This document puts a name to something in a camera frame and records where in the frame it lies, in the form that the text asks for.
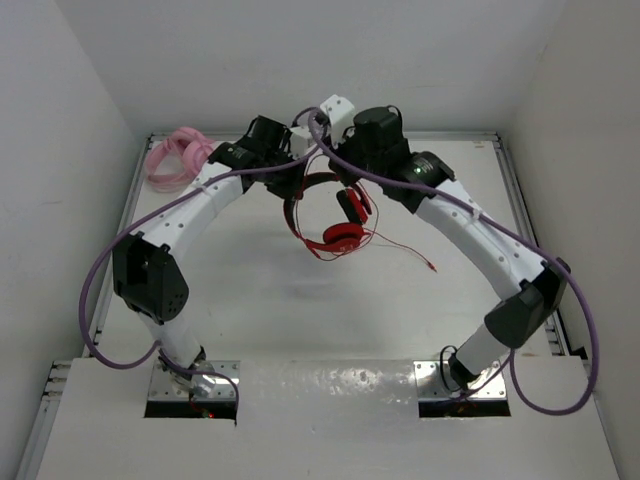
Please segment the red black headphones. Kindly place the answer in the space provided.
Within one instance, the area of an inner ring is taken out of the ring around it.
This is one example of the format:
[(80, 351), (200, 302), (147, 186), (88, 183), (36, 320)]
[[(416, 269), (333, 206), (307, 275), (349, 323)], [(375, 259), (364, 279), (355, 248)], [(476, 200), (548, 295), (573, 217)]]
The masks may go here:
[(329, 261), (354, 253), (370, 240), (366, 229), (377, 214), (371, 198), (362, 185), (353, 183), (339, 187), (334, 195), (335, 212), (324, 213), (321, 220), (330, 220), (322, 233), (308, 236), (301, 228), (298, 207), (304, 195), (314, 187), (340, 183), (331, 172), (307, 173), (293, 195), (283, 201), (283, 215), (290, 232), (317, 259)]

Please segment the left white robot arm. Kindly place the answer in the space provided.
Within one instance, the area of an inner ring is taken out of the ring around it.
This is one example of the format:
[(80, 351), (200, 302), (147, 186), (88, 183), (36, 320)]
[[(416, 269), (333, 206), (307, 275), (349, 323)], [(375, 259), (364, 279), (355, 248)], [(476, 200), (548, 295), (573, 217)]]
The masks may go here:
[(183, 191), (183, 203), (158, 214), (114, 248), (115, 294), (140, 317), (174, 365), (188, 369), (204, 356), (182, 313), (189, 287), (180, 263), (188, 248), (254, 182), (288, 191), (311, 142), (305, 127), (256, 117), (239, 140), (206, 144), (204, 162)]

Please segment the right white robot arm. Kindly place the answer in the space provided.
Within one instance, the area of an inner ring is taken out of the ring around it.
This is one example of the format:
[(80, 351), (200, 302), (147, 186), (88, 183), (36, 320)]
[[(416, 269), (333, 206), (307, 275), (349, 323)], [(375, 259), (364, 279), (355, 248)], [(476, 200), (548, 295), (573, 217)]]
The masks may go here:
[(455, 173), (436, 154), (414, 152), (400, 114), (388, 107), (357, 112), (341, 102), (323, 110), (337, 156), (387, 178), (384, 194), (439, 230), (483, 274), (499, 297), (483, 323), (449, 360), (454, 384), (466, 388), (495, 360), (522, 347), (556, 310), (566, 281), (560, 271), (521, 241), (490, 228)]

